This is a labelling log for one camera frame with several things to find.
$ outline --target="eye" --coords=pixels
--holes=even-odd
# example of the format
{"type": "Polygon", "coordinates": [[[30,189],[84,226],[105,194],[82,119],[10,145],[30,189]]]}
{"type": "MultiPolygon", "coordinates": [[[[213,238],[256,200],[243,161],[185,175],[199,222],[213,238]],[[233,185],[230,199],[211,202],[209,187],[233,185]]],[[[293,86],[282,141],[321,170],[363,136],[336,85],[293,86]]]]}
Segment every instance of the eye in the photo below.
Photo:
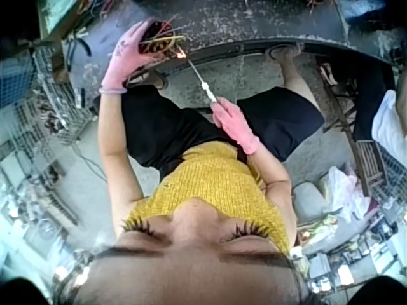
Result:
{"type": "Polygon", "coordinates": [[[154,231],[150,228],[150,223],[146,220],[142,220],[140,217],[135,220],[126,221],[123,227],[125,232],[138,231],[149,236],[154,236],[154,231]]]}
{"type": "Polygon", "coordinates": [[[259,236],[267,239],[267,228],[259,226],[253,222],[249,224],[247,221],[244,222],[243,226],[239,226],[238,224],[236,224],[235,232],[233,232],[232,237],[229,239],[229,241],[236,240],[237,238],[248,235],[259,236]]]}

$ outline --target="black shorts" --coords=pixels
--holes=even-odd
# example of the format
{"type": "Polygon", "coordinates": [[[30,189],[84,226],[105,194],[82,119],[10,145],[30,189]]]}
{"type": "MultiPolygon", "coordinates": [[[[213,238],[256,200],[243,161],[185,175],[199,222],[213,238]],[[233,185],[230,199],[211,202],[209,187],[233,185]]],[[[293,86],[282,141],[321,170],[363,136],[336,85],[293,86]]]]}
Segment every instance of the black shorts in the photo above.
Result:
{"type": "MultiPolygon", "coordinates": [[[[100,97],[95,99],[99,109],[100,97]]],[[[253,132],[281,162],[324,123],[307,99],[275,87],[239,100],[253,132]]],[[[152,86],[136,86],[122,95],[122,112],[128,154],[144,167],[154,167],[160,177],[172,172],[189,148],[210,141],[227,142],[242,150],[229,136],[194,109],[180,109],[152,86]]]]}

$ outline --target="hand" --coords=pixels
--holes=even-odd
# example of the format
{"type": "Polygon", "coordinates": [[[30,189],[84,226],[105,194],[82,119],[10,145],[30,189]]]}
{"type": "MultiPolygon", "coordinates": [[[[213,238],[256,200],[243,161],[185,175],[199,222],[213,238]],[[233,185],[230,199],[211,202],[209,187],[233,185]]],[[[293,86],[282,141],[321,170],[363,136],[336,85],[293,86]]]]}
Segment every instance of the hand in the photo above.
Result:
{"type": "Polygon", "coordinates": [[[229,137],[242,146],[246,154],[254,154],[257,151],[260,139],[253,134],[237,105],[223,97],[218,97],[217,102],[211,103],[210,108],[214,112],[215,125],[222,128],[229,137]]]}
{"type": "Polygon", "coordinates": [[[117,42],[112,59],[102,81],[101,93],[125,93],[123,82],[137,68],[150,64],[160,55],[140,54],[139,42],[152,20],[140,21],[124,33],[117,42]]]}

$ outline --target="ground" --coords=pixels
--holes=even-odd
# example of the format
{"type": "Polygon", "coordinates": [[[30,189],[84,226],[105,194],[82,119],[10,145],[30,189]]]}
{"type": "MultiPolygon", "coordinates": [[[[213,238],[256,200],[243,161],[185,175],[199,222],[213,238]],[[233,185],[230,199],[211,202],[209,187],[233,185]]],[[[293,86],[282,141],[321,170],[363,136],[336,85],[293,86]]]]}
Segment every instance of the ground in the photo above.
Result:
{"type": "MultiPolygon", "coordinates": [[[[335,115],[318,75],[315,57],[304,54],[297,57],[295,62],[313,91],[326,124],[329,124],[335,115]]],[[[216,95],[231,101],[247,98],[283,84],[280,67],[265,60],[263,55],[247,55],[210,62],[199,65],[198,70],[216,95]]],[[[207,106],[205,94],[191,69],[172,74],[168,81],[169,87],[162,95],[170,98],[179,107],[207,106]]],[[[94,121],[83,132],[78,145],[84,156],[101,165],[96,130],[97,122],[94,121]]],[[[342,166],[346,161],[353,163],[345,134],[335,129],[323,133],[321,128],[293,152],[285,166],[295,186],[304,181],[314,182],[331,166],[342,166]]],[[[77,234],[71,236],[71,241],[82,248],[112,243],[114,234],[106,183],[96,177],[71,150],[60,157],[60,162],[67,170],[67,175],[58,183],[57,191],[80,219],[80,225],[75,232],[77,234]]],[[[158,172],[152,168],[142,168],[134,160],[132,165],[144,194],[152,194],[158,185],[158,172]]]]}

